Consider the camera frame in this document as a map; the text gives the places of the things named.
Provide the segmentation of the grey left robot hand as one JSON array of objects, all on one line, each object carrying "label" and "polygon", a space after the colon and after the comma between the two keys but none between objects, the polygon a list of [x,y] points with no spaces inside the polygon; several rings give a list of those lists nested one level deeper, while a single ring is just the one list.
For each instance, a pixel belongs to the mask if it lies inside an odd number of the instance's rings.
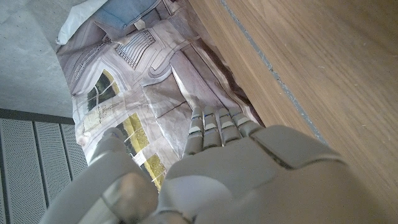
[{"label": "grey left robot hand", "polygon": [[106,130],[89,166],[42,223],[392,223],[330,147],[241,110],[192,113],[183,157],[157,189]]}]

